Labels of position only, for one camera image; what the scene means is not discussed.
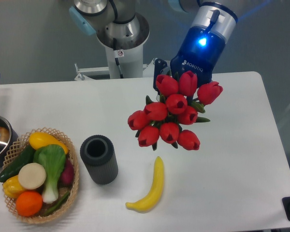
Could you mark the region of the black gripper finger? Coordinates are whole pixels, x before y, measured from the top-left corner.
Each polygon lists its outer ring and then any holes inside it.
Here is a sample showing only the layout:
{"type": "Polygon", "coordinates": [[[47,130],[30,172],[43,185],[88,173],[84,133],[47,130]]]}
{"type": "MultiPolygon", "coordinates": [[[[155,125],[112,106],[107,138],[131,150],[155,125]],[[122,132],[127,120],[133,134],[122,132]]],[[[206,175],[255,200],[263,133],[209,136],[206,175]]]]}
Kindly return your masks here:
{"type": "Polygon", "coordinates": [[[157,93],[160,93],[156,85],[157,76],[160,74],[167,74],[171,70],[170,66],[165,60],[160,58],[154,59],[154,79],[153,79],[153,88],[157,93]]]}

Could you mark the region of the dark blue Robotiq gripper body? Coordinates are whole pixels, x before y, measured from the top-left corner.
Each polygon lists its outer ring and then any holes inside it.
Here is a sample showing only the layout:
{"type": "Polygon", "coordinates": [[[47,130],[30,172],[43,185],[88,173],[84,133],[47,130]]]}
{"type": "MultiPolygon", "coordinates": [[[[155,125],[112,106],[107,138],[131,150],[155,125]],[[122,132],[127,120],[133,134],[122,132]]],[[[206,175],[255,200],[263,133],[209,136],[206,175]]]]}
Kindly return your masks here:
{"type": "Polygon", "coordinates": [[[198,84],[212,81],[212,71],[225,47],[224,39],[198,26],[191,27],[177,53],[171,60],[172,75],[187,71],[197,75],[198,84]]]}

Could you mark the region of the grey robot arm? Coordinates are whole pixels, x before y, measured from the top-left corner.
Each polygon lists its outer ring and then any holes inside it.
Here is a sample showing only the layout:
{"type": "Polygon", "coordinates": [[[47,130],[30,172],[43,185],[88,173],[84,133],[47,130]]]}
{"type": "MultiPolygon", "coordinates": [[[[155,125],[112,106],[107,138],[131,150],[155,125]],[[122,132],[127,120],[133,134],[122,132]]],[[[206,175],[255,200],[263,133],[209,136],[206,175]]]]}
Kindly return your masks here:
{"type": "MultiPolygon", "coordinates": [[[[179,77],[192,71],[198,85],[211,82],[216,65],[238,17],[224,0],[198,0],[195,3],[171,0],[177,11],[198,7],[176,56],[170,62],[157,59],[154,76],[170,73],[179,77]]],[[[76,0],[69,14],[87,35],[95,34],[104,46],[112,79],[143,76],[143,45],[149,37],[147,20],[136,12],[133,0],[76,0]]]]}

